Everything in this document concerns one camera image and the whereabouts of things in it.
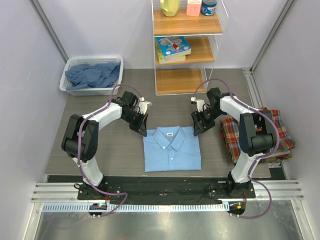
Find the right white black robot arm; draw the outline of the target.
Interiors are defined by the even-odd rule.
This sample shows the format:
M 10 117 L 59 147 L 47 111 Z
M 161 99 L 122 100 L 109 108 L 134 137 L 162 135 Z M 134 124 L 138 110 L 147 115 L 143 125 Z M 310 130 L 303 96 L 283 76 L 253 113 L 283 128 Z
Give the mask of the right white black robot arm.
M 197 136 L 213 128 L 221 115 L 230 115 L 238 122 L 239 159 L 228 173 L 225 190 L 233 198 L 240 198 L 250 189 L 252 171 L 264 154 L 278 145 L 278 133 L 272 114 L 268 110 L 253 108 L 231 93 L 211 88 L 207 93 L 209 104 L 203 99 L 191 97 L 197 110 L 191 113 L 193 134 Z

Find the light blue long sleeve shirt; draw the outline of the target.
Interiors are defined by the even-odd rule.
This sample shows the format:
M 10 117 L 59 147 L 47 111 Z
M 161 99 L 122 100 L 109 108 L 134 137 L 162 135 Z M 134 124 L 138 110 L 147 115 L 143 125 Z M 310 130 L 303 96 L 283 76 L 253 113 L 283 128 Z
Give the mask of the light blue long sleeve shirt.
M 202 157 L 199 137 L 191 126 L 158 127 L 143 138 L 144 171 L 199 171 Z

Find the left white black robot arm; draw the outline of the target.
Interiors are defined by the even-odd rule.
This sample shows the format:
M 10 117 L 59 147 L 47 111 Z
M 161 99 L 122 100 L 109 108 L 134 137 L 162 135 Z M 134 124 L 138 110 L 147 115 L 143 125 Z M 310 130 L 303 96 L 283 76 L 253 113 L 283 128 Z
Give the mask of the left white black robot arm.
M 100 200 L 105 195 L 118 196 L 119 193 L 108 193 L 103 183 L 104 175 L 100 171 L 96 153 L 98 150 L 99 132 L 116 120 L 124 120 L 129 129 L 146 137 L 148 107 L 150 101 L 125 91 L 121 97 L 110 98 L 101 108 L 85 114 L 73 114 L 68 121 L 61 148 L 73 159 L 83 177 L 83 184 L 89 187 L 89 194 Z

